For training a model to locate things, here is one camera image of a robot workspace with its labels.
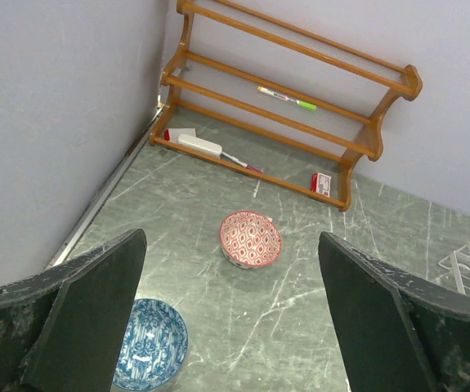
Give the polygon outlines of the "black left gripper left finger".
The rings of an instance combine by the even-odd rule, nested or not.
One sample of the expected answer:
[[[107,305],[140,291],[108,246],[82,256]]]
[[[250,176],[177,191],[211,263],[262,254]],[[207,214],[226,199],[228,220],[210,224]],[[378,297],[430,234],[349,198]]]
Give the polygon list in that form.
[[[0,287],[0,391],[108,391],[144,265],[142,229]]]

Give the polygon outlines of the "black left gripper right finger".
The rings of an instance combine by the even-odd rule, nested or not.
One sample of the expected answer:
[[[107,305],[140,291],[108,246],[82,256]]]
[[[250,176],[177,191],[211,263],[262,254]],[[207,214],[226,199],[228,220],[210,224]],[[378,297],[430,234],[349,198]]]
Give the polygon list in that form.
[[[470,391],[470,296],[320,234],[320,271],[353,391]]]

